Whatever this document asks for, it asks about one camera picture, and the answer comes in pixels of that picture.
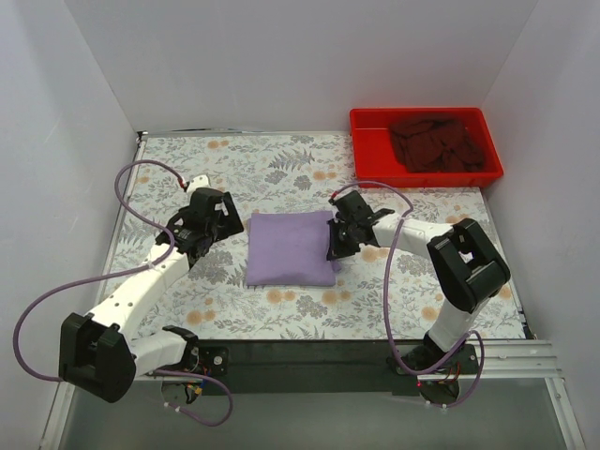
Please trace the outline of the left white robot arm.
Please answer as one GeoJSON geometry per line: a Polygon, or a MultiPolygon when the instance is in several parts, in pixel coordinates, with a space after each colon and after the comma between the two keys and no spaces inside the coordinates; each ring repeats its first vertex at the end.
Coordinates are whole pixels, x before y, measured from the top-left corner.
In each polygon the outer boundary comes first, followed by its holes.
{"type": "Polygon", "coordinates": [[[114,403],[133,381],[157,369],[197,372],[197,336],[167,325],[137,338],[142,319],[163,294],[204,257],[211,246],[244,230],[228,192],[199,187],[156,237],[142,271],[129,277],[87,314],[70,314],[61,325],[58,373],[114,403]]]}

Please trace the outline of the purple t shirt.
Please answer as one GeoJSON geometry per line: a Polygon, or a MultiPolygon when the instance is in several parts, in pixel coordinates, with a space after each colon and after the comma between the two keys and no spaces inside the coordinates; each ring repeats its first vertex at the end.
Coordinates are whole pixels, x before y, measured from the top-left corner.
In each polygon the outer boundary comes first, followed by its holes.
{"type": "Polygon", "coordinates": [[[330,211],[254,213],[250,220],[246,284],[331,287],[339,266],[327,259],[330,211]]]}

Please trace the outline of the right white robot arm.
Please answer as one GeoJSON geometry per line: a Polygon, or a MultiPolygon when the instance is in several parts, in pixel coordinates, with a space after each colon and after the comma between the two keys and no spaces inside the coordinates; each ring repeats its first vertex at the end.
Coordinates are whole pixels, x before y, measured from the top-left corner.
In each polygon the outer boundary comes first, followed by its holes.
{"type": "Polygon", "coordinates": [[[441,224],[384,208],[361,219],[338,213],[328,221],[328,227],[330,261],[348,258],[362,246],[388,250],[383,281],[384,327],[397,365],[411,375],[429,374],[443,366],[474,334],[478,314],[511,277],[507,263],[473,219],[441,224]],[[405,355],[398,352],[389,319],[389,278],[396,250],[430,260],[444,297],[422,343],[405,355]]]}

